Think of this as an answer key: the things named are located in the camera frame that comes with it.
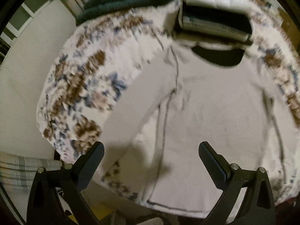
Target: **long-sleeved shirt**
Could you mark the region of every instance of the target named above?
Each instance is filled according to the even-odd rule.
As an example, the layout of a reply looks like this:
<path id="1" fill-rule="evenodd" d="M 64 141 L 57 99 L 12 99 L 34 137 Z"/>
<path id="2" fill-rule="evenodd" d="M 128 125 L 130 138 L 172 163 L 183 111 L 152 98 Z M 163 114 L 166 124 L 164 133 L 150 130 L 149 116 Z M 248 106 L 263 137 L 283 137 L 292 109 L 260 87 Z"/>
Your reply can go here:
<path id="1" fill-rule="evenodd" d="M 156 164 L 143 195 L 151 204 L 195 212 L 212 209 L 221 191 L 198 156 L 202 141 L 229 163 L 256 170 L 268 129 L 276 125 L 284 170 L 293 170 L 293 119 L 264 65 L 244 55 L 238 65 L 220 67 L 172 44 L 143 70 L 107 120 L 98 174 L 125 153 L 158 106 Z"/>

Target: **floral blanket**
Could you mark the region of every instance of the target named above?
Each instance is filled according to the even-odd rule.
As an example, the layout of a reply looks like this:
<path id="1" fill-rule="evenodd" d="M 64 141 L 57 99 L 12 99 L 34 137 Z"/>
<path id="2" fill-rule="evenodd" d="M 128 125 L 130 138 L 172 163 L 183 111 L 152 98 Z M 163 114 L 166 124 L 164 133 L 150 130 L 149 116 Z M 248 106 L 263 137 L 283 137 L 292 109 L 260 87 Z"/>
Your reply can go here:
<path id="1" fill-rule="evenodd" d="M 98 140 L 122 93 L 149 60 L 172 42 L 170 31 L 179 2 L 101 16 L 80 25 L 65 42 L 50 68 L 37 106 L 39 130 L 63 161 L 74 163 Z M 247 52 L 263 58 L 300 128 L 299 57 L 281 27 L 254 3 L 249 16 L 254 44 Z M 143 145 L 146 153 L 152 151 L 145 143 L 155 139 L 156 118 L 154 112 L 133 141 Z M 300 189 L 298 168 L 292 177 L 284 178 L 281 158 L 278 150 L 272 149 L 263 160 L 277 204 L 295 197 Z M 295 160 L 300 160 L 300 153 Z M 95 180 L 138 203 L 140 190 L 122 180 L 124 173 L 128 174 L 122 169 L 125 163 L 123 158 Z"/>

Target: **floral pattern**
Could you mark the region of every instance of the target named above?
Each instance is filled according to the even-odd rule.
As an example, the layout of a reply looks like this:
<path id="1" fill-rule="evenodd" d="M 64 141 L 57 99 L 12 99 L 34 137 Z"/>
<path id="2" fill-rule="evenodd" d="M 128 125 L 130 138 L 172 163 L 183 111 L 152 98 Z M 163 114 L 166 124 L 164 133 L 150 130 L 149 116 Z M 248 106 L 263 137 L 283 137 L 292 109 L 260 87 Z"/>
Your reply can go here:
<path id="1" fill-rule="evenodd" d="M 167 28 L 164 23 L 166 15 L 176 13 L 178 8 L 176 0 L 163 7 L 101 16 L 80 25 L 65 42 L 49 71 L 37 108 L 40 132 L 62 160 L 74 163 L 99 139 L 122 93 L 154 54 L 172 42 L 168 33 L 172 27 Z M 300 128 L 299 56 L 281 27 L 254 3 L 249 17 L 254 41 L 251 49 L 268 67 Z M 155 116 L 150 117 L 151 121 L 156 123 Z M 147 134 L 154 136 L 155 128 L 148 133 L 142 131 L 139 136 L 146 139 Z M 99 183 L 121 197 L 139 202 L 141 190 L 121 176 L 122 164 L 131 161 L 116 162 L 100 177 Z M 279 164 L 280 159 L 274 156 L 265 159 L 279 204 L 298 194 L 300 174 L 296 169 L 292 177 L 287 177 L 289 183 L 283 184 L 281 167 L 273 163 Z"/>

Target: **shirt sleeve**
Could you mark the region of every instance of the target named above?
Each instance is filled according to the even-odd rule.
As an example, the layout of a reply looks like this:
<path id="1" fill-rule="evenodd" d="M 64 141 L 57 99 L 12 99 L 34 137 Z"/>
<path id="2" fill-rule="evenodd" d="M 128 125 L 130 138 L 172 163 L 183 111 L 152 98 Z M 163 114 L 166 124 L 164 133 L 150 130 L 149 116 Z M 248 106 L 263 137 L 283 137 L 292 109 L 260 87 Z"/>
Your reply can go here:
<path id="1" fill-rule="evenodd" d="M 296 125 L 280 90 L 272 81 L 265 65 L 261 66 L 259 73 L 265 90 L 268 113 L 280 145 L 280 159 L 284 171 L 284 182 L 286 183 L 295 171 Z"/>
<path id="2" fill-rule="evenodd" d="M 176 58 L 169 47 L 154 57 L 122 94 L 100 136 L 105 154 L 96 171 L 97 175 L 104 175 L 125 153 L 151 113 L 176 89 L 177 67 Z"/>

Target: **metal bolt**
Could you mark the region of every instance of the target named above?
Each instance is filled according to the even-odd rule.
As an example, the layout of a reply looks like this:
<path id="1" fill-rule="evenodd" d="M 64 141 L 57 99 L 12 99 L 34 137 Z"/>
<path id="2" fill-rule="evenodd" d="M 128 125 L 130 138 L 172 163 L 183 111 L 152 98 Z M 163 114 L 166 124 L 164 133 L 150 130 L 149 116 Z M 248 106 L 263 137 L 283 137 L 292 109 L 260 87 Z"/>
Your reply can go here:
<path id="1" fill-rule="evenodd" d="M 40 167 L 40 168 L 37 170 L 38 173 L 42 173 L 43 171 L 44 171 L 44 168 L 43 168 L 43 167 Z"/>
<path id="2" fill-rule="evenodd" d="M 64 168 L 65 168 L 66 170 L 69 170 L 69 169 L 71 169 L 72 167 L 73 167 L 73 165 L 72 165 L 71 163 L 69 163 L 69 164 L 66 164 Z"/>
<path id="3" fill-rule="evenodd" d="M 259 170 L 262 172 L 262 173 L 265 173 L 266 170 L 263 168 L 263 167 L 260 167 Z"/>
<path id="4" fill-rule="evenodd" d="M 235 163 L 232 163 L 232 164 L 231 164 L 231 168 L 232 168 L 233 170 L 237 170 L 237 169 L 239 168 L 239 165 L 238 165 L 238 164 L 235 164 Z"/>

